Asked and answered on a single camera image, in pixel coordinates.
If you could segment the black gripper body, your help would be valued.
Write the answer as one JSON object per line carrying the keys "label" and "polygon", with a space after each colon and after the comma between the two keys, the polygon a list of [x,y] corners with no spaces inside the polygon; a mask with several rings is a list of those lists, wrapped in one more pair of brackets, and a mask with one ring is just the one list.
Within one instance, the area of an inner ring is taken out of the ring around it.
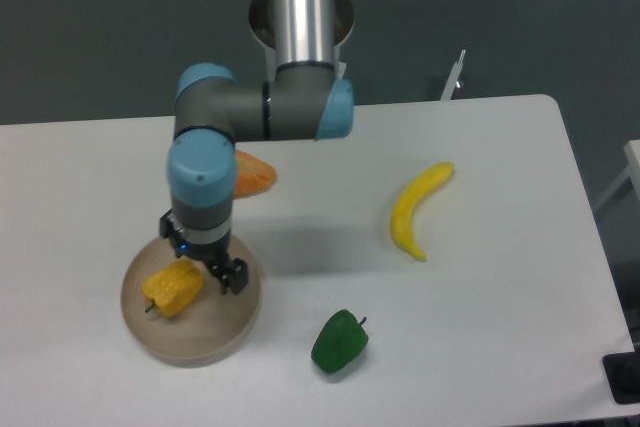
{"label": "black gripper body", "polygon": [[185,227],[168,211],[159,220],[159,236],[169,242],[177,258],[223,265],[229,257],[231,218],[213,228],[198,230]]}

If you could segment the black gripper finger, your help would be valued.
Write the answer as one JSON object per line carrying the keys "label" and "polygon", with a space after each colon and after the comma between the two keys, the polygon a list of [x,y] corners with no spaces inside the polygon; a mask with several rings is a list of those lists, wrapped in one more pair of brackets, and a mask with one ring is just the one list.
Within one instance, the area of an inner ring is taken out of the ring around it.
{"label": "black gripper finger", "polygon": [[240,294],[249,283],[248,264],[240,258],[225,256],[216,261],[205,261],[204,265],[211,276],[216,278],[221,286],[221,293]]}

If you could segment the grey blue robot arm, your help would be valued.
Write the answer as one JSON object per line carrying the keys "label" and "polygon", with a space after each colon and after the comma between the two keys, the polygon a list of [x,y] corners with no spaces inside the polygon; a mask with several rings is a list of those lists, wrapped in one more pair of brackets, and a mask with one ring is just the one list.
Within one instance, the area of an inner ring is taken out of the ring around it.
{"label": "grey blue robot arm", "polygon": [[223,293],[249,282],[245,261],[229,254],[239,142],[334,139],[350,134],[352,84],[338,75],[336,0],[269,0],[275,74],[239,83],[226,67],[187,68],[175,97],[166,177],[170,210],[159,233],[177,257],[204,264]]}

